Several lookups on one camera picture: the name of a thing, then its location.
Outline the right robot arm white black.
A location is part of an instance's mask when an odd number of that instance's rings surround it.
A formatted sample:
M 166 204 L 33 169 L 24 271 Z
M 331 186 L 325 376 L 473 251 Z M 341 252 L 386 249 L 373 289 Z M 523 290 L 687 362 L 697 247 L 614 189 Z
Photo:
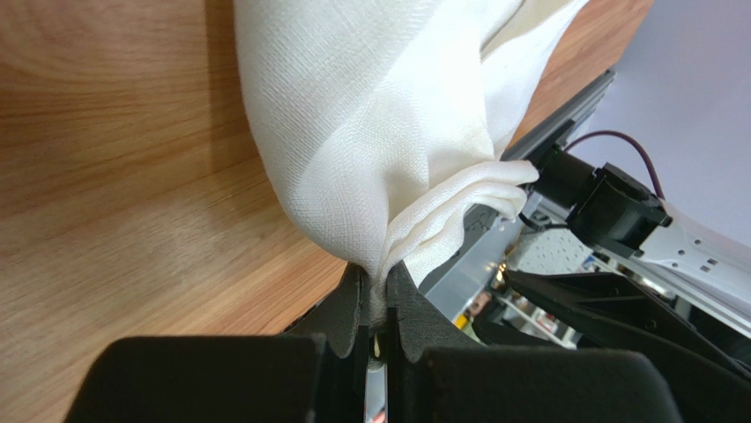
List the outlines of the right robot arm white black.
M 748 337 L 750 248 L 691 219 L 618 167 L 593 167 L 560 147 L 529 157 L 533 192 L 563 209 L 588 247 L 633 263 L 656 282 Z

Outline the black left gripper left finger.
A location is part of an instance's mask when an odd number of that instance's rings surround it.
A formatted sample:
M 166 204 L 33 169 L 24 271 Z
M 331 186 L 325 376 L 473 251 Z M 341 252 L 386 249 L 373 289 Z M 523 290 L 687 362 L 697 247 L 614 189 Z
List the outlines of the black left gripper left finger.
M 370 323 L 368 275 L 346 266 L 336 288 L 290 324 L 286 335 L 326 341 L 317 370 L 311 422 L 362 422 L 365 419 Z

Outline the white cloth napkin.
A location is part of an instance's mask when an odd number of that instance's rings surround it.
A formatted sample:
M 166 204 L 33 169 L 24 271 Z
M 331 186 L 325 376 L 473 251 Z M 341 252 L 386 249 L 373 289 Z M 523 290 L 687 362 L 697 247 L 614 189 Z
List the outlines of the white cloth napkin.
M 287 216 L 369 275 L 420 283 L 482 204 L 512 219 L 535 182 L 502 154 L 581 1 L 237 1 L 242 99 Z

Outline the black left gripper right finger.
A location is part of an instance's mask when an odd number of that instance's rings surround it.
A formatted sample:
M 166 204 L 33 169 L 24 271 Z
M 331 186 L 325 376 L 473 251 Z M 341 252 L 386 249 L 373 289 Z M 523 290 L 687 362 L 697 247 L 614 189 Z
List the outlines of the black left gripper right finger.
M 432 422 L 436 410 L 435 377 L 428 365 L 429 352 L 440 349 L 476 350 L 471 339 L 413 282 L 402 262 L 386 278 L 387 323 L 386 412 L 389 422 Z

